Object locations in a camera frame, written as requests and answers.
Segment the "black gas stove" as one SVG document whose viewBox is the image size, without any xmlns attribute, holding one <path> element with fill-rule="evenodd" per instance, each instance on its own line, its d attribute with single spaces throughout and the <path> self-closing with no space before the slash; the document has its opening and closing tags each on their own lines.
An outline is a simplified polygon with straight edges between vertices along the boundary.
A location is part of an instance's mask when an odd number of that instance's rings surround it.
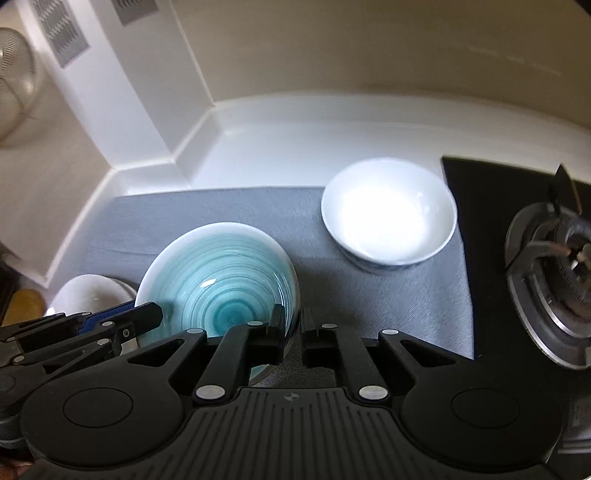
<svg viewBox="0 0 591 480">
<path fill-rule="evenodd" d="M 442 159 L 458 209 L 477 356 L 556 399 L 553 460 L 590 469 L 590 187 L 554 174 Z"/>
</svg>

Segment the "metal mesh strainer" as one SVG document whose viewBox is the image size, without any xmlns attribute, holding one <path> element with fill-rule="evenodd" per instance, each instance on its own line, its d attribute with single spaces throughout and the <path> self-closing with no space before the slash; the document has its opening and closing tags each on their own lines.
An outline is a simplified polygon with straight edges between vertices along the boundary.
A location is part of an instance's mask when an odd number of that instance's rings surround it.
<svg viewBox="0 0 591 480">
<path fill-rule="evenodd" d="M 36 59 L 25 36 L 1 28 L 1 139 L 24 120 L 37 93 Z"/>
</svg>

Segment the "cream bowls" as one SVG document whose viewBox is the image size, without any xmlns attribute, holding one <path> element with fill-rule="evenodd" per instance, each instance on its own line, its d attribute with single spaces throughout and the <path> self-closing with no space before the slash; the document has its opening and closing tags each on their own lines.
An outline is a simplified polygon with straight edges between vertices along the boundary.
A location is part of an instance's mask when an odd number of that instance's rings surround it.
<svg viewBox="0 0 591 480">
<path fill-rule="evenodd" d="M 60 288 L 45 314 L 98 313 L 129 301 L 134 302 L 135 297 L 136 291 L 120 280 L 83 274 L 70 279 Z"/>
</svg>

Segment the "teal glazed bowl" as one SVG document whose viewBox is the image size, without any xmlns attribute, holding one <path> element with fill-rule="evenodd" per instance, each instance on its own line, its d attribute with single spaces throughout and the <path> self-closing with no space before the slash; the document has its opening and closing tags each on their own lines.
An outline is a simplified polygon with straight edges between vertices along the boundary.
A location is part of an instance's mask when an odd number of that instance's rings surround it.
<svg viewBox="0 0 591 480">
<path fill-rule="evenodd" d="M 163 318 L 138 337 L 140 347 L 190 328 L 221 337 L 250 321 L 269 322 L 280 304 L 287 355 L 301 294 L 294 265 L 273 237 L 246 224 L 218 222 L 181 235 L 157 255 L 135 298 L 137 306 L 147 302 L 157 304 Z"/>
</svg>

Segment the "grey dish mat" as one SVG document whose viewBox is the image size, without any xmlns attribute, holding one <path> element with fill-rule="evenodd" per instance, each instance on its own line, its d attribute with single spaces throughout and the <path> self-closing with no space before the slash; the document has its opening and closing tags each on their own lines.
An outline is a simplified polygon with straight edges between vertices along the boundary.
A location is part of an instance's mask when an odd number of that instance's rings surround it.
<svg viewBox="0 0 591 480">
<path fill-rule="evenodd" d="M 460 235 L 435 257 L 373 274 L 353 265 L 325 230 L 320 188 L 246 188 L 122 196 L 90 225 L 80 270 L 137 286 L 174 239 L 202 225 L 236 222 L 280 243 L 315 322 L 349 326 L 362 337 L 399 329 L 471 358 L 473 312 Z"/>
</svg>

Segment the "wooden cutting board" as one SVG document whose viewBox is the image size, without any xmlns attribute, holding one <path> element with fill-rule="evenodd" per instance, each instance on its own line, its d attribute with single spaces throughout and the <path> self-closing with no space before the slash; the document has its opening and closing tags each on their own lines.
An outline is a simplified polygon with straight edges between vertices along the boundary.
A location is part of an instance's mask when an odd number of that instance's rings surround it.
<svg viewBox="0 0 591 480">
<path fill-rule="evenodd" d="M 18 290 L 11 297 L 2 320 L 2 326 L 11 326 L 41 318 L 46 310 L 45 299 L 39 291 L 35 289 Z"/>
</svg>

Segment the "blue patterned white bowl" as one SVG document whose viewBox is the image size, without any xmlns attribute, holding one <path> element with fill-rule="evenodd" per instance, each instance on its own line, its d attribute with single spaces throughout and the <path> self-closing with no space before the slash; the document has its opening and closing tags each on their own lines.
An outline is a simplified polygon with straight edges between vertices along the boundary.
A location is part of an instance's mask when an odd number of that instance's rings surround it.
<svg viewBox="0 0 591 480">
<path fill-rule="evenodd" d="M 430 170 L 373 158 L 339 171 L 322 192 L 325 229 L 360 269 L 387 273 L 439 254 L 458 223 L 455 198 Z"/>
</svg>

